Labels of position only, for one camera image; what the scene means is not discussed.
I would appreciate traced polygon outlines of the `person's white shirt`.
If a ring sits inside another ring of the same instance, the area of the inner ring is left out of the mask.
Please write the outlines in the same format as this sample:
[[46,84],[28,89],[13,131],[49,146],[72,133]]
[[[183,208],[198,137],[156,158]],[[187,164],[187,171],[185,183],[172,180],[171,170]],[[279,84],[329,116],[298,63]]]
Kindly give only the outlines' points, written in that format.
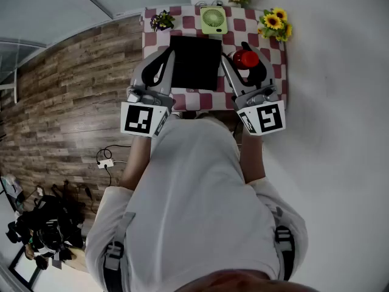
[[304,219],[266,177],[246,184],[240,152],[214,117],[169,117],[136,189],[107,187],[88,233],[104,292],[314,292],[290,280]]

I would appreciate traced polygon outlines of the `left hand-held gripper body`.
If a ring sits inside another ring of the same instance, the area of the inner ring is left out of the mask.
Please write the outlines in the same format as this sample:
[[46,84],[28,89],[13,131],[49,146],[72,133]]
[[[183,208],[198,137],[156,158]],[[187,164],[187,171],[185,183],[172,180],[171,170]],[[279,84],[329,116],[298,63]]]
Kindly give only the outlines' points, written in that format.
[[170,85],[130,86],[127,101],[121,103],[120,131],[132,136],[158,136],[175,103],[170,93]]

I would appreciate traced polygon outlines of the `sunflower bouquet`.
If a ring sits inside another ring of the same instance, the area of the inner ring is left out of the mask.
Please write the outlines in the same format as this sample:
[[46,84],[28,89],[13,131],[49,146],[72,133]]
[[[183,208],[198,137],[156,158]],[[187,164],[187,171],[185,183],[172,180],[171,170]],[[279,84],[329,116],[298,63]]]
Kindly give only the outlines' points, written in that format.
[[279,7],[264,10],[259,18],[258,34],[264,39],[275,38],[287,42],[292,36],[292,24],[288,21],[287,12]]

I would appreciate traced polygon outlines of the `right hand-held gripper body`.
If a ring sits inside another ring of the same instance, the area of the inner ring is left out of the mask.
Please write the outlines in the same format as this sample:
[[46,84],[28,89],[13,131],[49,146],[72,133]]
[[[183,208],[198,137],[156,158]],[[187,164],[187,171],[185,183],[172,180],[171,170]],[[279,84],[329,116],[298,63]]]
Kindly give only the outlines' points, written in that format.
[[236,113],[250,135],[262,136],[286,128],[284,102],[275,85],[245,93],[243,85],[232,86]]

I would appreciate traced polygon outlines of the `pile of black equipment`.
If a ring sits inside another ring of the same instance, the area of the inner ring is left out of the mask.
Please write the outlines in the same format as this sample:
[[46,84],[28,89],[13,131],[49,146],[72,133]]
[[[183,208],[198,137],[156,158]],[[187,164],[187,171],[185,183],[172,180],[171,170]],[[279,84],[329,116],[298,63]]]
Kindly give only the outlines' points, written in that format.
[[84,246],[80,209],[85,203],[69,194],[68,185],[65,180],[60,190],[54,184],[52,193],[36,199],[34,208],[9,223],[5,233],[12,243],[23,244],[25,257],[35,261],[40,270],[48,268],[49,260],[72,260],[75,255],[71,249]]

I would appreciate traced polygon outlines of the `green desk fan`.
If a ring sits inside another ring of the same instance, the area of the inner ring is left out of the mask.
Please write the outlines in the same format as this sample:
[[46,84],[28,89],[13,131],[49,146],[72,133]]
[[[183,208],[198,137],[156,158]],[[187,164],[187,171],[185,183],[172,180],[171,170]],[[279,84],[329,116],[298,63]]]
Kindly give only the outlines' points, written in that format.
[[205,35],[225,35],[228,32],[225,10],[221,6],[200,7],[200,20]]

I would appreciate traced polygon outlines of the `person's right forearm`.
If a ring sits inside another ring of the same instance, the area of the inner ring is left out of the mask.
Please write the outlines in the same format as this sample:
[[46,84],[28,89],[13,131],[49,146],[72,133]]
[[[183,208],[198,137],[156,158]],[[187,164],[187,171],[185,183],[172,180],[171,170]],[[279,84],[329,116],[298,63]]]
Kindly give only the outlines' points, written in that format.
[[243,130],[239,160],[246,184],[266,177],[263,162],[263,140]]

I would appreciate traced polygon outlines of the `wooden board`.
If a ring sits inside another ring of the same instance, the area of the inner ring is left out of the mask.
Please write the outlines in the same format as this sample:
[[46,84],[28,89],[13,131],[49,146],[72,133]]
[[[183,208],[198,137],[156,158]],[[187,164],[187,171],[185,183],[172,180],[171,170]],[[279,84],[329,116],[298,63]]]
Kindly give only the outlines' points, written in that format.
[[86,267],[85,251],[82,248],[74,246],[67,247],[67,256],[69,259],[63,260],[63,263],[77,271],[88,273]]

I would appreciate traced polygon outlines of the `red white checkered tablecloth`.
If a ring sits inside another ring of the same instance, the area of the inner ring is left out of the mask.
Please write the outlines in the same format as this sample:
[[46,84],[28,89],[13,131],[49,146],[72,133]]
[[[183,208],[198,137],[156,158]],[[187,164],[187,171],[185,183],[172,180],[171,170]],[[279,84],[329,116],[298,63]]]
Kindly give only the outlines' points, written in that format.
[[[150,24],[151,18],[162,10],[162,8],[145,9],[140,18],[143,22],[143,58],[169,46],[170,37],[173,35],[206,37],[201,30],[200,7],[193,5],[169,7],[168,11],[175,19],[174,27],[154,32]],[[262,10],[237,7],[225,7],[224,10],[228,32],[225,35],[212,35],[211,37],[222,41],[222,49],[226,54],[240,49],[243,41],[260,50],[273,66],[278,97],[287,102],[288,82],[285,45],[284,43],[279,43],[275,38],[264,39],[258,34],[259,18],[264,15],[264,12]],[[216,84],[216,91],[185,88],[172,89],[171,92],[176,101],[174,110],[232,110],[233,91],[224,76],[222,68],[219,68]]]

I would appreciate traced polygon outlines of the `red round object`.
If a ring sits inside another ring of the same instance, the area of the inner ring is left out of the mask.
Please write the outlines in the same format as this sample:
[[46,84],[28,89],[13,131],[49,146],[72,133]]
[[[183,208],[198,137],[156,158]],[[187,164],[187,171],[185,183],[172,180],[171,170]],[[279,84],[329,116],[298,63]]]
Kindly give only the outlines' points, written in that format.
[[258,55],[252,50],[239,49],[228,54],[233,64],[240,70],[248,70],[260,62]]

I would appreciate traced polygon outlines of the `person's left forearm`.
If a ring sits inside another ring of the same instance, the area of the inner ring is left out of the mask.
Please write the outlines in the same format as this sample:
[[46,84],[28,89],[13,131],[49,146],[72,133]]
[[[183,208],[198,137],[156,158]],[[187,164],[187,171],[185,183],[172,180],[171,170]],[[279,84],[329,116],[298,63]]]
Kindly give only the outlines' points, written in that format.
[[131,144],[126,167],[119,181],[119,186],[135,190],[144,171],[146,170],[151,154],[151,138],[136,136]]

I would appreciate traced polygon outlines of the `black tray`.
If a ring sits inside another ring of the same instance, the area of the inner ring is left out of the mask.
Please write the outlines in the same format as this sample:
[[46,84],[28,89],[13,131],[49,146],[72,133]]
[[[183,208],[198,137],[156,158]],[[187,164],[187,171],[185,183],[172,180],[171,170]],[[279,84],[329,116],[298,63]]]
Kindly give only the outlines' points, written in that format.
[[221,61],[220,40],[193,36],[172,36],[170,48],[175,61],[171,86],[184,89],[217,89]]

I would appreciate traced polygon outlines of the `purple flower pot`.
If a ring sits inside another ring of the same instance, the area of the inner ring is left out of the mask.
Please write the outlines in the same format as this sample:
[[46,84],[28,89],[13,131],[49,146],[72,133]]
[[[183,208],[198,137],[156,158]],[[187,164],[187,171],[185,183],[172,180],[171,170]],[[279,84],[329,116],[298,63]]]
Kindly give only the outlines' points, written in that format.
[[163,10],[159,14],[153,15],[150,19],[150,26],[153,32],[164,31],[174,28],[175,19],[170,12]]

